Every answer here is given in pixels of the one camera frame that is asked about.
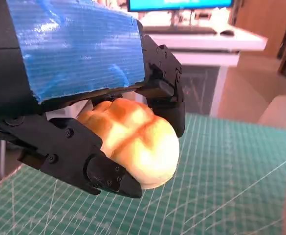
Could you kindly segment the black left hand blue tape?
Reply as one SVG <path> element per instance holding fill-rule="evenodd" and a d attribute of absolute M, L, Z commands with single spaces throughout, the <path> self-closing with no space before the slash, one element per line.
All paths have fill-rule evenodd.
<path fill-rule="evenodd" d="M 98 134 L 46 113 L 135 91 L 181 137 L 181 74 L 169 49 L 124 12 L 90 0 L 0 0 L 0 140 L 23 148 L 23 164 L 90 194 L 140 198 L 142 187 Z"/>

